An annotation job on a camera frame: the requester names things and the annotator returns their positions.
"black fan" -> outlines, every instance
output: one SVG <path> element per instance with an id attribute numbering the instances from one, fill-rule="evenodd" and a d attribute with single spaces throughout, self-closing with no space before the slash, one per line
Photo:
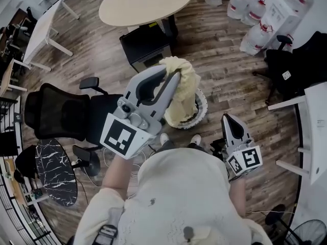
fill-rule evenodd
<path id="1" fill-rule="evenodd" d="M 265 222 L 267 225 L 276 226 L 276 222 L 280 222 L 290 234 L 285 239 L 285 244 L 288 245 L 320 245 L 327 236 L 326 225 L 317 219 L 309 220 L 295 230 L 291 230 L 282 220 L 285 212 L 285 205 L 279 204 L 272 209 L 266 216 Z"/>

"wooden floor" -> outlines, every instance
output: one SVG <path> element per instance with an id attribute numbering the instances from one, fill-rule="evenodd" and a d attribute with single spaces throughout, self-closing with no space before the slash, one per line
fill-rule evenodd
<path id="1" fill-rule="evenodd" d="M 51 72 L 32 68 L 24 77 L 21 86 L 29 92 L 38 90 L 42 83 L 51 83 L 70 93 L 88 93 L 79 90 L 82 78 L 96 76 L 100 85 L 109 93 L 122 93 L 130 78 L 136 73 L 128 64 L 119 37 L 127 33 L 126 28 L 116 28 L 102 23 L 98 9 L 102 0 L 68 0 L 67 4 L 78 14 L 75 20 L 61 9 L 54 21 L 59 35 L 54 40 L 74 52 L 69 57 L 54 49 L 45 47 L 37 56 L 39 62 L 51 66 Z M 220 7 L 210 7 L 204 0 L 192 0 L 176 14 L 179 29 L 178 46 L 173 54 L 189 60 L 197 74 L 201 76 L 200 89 L 208 99 L 209 111 L 205 119 L 189 131 L 165 128 L 169 136 L 180 146 L 187 145 L 191 136 L 200 133 L 203 145 L 209 151 L 209 144 L 222 137 L 220 119 L 223 113 L 238 116 L 245 121 L 255 141 L 260 145 L 264 165 L 252 172 L 247 180 L 247 210 L 266 211 L 283 203 L 292 211 L 298 184 L 298 176 L 275 165 L 277 159 L 292 164 L 299 163 L 297 147 L 298 129 L 293 107 L 278 111 L 268 111 L 265 98 L 269 93 L 268 81 L 252 76 L 254 70 L 264 70 L 266 63 L 262 56 L 253 57 L 239 51 L 242 37 L 249 27 L 240 21 L 227 17 L 229 0 L 223 0 Z M 23 104 L 27 94 L 23 95 Z M 33 130 L 23 126 L 24 147 L 35 144 Z M 72 145 L 87 146 L 86 142 L 73 139 L 58 139 L 71 160 Z M 145 148 L 148 155 L 151 150 Z M 93 179 L 97 184 L 106 171 L 101 159 L 101 173 Z M 113 155 L 106 151 L 106 161 Z M 98 191 L 86 175 L 76 170 L 77 178 L 83 183 L 88 200 Z M 63 242 L 74 235 L 78 222 L 87 206 L 85 194 L 79 184 L 77 202 L 64 208 L 52 200 L 41 202 L 49 224 Z M 261 213 L 250 213 L 249 218 L 264 225 Z"/>

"black metal railing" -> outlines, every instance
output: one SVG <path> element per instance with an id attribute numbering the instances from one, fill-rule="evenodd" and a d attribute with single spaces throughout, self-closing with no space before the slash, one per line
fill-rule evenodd
<path id="1" fill-rule="evenodd" d="M 15 109 L 15 106 L 13 106 L 13 104 L 16 104 L 17 102 L 18 101 L 16 100 L 0 97 L 0 133 L 14 133 L 15 146 L 17 147 L 17 154 L 19 154 L 20 152 L 22 152 L 22 150 L 20 150 L 22 146 L 21 124 L 19 124 L 20 134 L 18 134 L 17 136 L 15 122 L 17 122 L 17 119 L 19 120 L 20 108 Z M 0 154 L 0 159 L 14 160 L 16 157 L 16 155 L 4 155 L 3 153 Z M 6 166 L 3 169 L 0 168 L 0 200 L 9 216 L 9 219 L 11 220 L 12 224 L 14 225 L 15 229 L 18 231 L 24 242 L 27 245 L 57 245 L 57 243 L 50 235 L 52 232 L 50 230 L 47 230 L 44 226 L 39 214 L 35 209 L 35 206 L 28 205 L 26 207 L 22 204 L 19 204 L 16 201 L 15 197 L 11 197 L 9 195 L 4 180 L 4 176 L 6 177 L 7 175 Z M 20 187 L 23 193 L 28 192 L 28 188 L 25 183 L 20 184 Z M 32 201 L 29 195 L 27 195 L 25 199 L 27 204 Z M 29 229 L 25 227 L 22 221 L 25 222 L 25 225 L 28 225 Z"/>

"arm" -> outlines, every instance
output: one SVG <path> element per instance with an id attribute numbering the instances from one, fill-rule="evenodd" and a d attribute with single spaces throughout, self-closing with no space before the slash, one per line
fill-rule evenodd
<path id="1" fill-rule="evenodd" d="M 102 181 L 103 188 L 114 189 L 120 194 L 123 200 L 125 200 L 127 196 L 133 160 L 134 159 L 125 160 L 119 155 L 115 155 Z"/>
<path id="2" fill-rule="evenodd" d="M 245 217 L 245 178 L 234 180 L 230 184 L 229 197 L 240 217 Z"/>

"black marble table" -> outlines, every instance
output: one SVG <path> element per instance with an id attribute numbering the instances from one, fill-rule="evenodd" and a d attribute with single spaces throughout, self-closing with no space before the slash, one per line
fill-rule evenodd
<path id="1" fill-rule="evenodd" d="M 55 139 L 40 140 L 35 153 L 39 178 L 48 195 L 69 207 L 77 199 L 77 182 L 68 156 Z"/>

